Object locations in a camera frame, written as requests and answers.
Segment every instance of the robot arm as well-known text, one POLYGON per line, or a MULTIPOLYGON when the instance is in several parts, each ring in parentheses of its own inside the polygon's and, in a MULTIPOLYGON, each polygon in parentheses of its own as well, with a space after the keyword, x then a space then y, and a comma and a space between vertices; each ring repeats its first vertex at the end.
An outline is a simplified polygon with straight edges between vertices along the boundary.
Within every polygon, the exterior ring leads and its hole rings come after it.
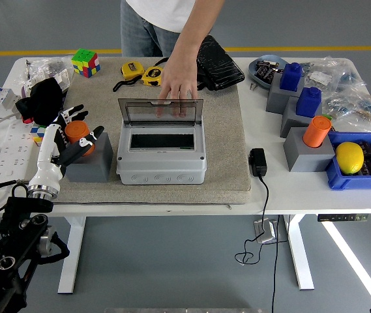
POLYGON ((19 181, 0 184, 0 188, 16 184, 12 196, 0 208, 5 210, 0 222, 0 313, 15 313, 26 307, 26 290, 37 265, 57 262, 69 255, 55 228, 48 225, 48 217, 30 215, 52 211, 51 200, 59 193, 65 168, 88 151, 104 130, 102 126, 97 127, 78 142, 69 144, 65 127, 87 115, 87 112, 77 113, 82 108, 77 106, 63 112, 46 128, 37 161, 38 171, 29 187, 19 181), (19 186, 26 190, 26 198, 14 196, 19 186), (52 244, 60 248, 59 254, 51 255, 52 244), (26 261, 30 263, 20 277, 18 270, 26 261))

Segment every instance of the jeans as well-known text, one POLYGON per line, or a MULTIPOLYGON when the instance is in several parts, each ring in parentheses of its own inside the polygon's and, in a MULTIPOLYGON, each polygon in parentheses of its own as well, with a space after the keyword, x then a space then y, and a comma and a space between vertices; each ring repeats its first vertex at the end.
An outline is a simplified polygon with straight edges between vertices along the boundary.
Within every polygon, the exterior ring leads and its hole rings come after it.
POLYGON ((179 33, 166 31, 141 18, 121 0, 121 50, 123 57, 169 57, 179 33))

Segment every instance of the transparent lid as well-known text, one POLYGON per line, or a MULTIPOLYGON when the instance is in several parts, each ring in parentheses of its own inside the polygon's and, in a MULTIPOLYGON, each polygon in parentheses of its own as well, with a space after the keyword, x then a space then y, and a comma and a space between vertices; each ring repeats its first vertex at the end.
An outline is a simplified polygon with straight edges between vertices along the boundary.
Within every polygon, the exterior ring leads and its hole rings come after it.
POLYGON ((119 99, 125 125, 200 125, 202 99, 119 99))

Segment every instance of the black pouch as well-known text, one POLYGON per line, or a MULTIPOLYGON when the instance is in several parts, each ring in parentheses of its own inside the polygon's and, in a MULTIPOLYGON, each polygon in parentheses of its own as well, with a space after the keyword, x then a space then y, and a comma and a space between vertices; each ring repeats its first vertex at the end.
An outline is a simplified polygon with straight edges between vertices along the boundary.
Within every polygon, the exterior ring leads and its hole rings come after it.
POLYGON ((42 80, 33 86, 30 97, 16 103, 23 120, 49 126, 63 109, 63 94, 55 78, 42 80))
POLYGON ((245 75, 213 36, 207 35, 197 55, 198 90, 221 90, 245 79, 245 75))

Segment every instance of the person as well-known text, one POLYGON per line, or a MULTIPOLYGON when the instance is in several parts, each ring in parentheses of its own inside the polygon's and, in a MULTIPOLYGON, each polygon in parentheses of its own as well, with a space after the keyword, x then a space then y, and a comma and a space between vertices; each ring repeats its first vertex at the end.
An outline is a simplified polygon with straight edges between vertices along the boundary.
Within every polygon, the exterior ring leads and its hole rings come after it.
POLYGON ((121 0, 125 57, 170 57, 159 99, 198 98, 197 54, 224 0, 121 0))

